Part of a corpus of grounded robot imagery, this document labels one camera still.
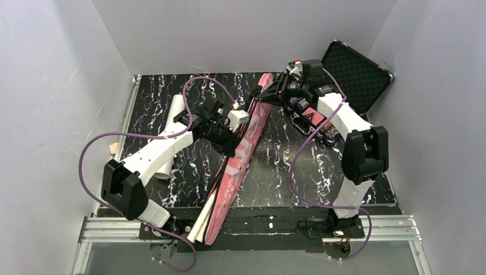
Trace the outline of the pink racket bag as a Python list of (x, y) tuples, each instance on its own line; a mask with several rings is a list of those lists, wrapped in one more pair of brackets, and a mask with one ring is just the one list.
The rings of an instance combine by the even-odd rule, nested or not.
[(270, 104), (256, 103), (249, 127), (240, 144), (236, 147), (236, 155), (228, 160), (223, 170), (221, 183), (212, 192), (215, 200), (201, 239), (201, 242), (205, 245), (211, 245), (215, 241), (229, 209), (237, 196), (270, 110)]

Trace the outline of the pink badminton racket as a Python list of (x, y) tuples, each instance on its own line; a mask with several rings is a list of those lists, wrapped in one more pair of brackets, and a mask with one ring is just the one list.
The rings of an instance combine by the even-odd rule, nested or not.
[(194, 226), (190, 230), (187, 239), (192, 242), (200, 242), (204, 243), (204, 235), (205, 235), (205, 230), (207, 228), (207, 224), (209, 223), (209, 219), (211, 217), (213, 207), (215, 204), (216, 200), (216, 191), (212, 191), (204, 204)]

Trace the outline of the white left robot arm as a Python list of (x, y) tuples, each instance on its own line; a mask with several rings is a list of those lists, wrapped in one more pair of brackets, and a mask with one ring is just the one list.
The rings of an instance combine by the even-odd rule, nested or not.
[(171, 214), (151, 200), (145, 186), (158, 170), (181, 150), (199, 139), (211, 142), (215, 151), (234, 157), (237, 129), (249, 114), (220, 101), (182, 110), (156, 138), (122, 161), (110, 160), (104, 167), (101, 198), (127, 220), (138, 219), (162, 228)]

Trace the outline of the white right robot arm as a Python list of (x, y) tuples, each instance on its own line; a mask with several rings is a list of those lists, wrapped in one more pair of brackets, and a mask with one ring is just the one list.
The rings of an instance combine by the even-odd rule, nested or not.
[(262, 103), (286, 105), (292, 98), (305, 98), (317, 105), (317, 113), (344, 139), (341, 168), (344, 180), (336, 199), (326, 208), (337, 221), (355, 218), (367, 190), (389, 167), (388, 132), (373, 126), (348, 104), (337, 79), (319, 60), (294, 60), (285, 72), (258, 96)]

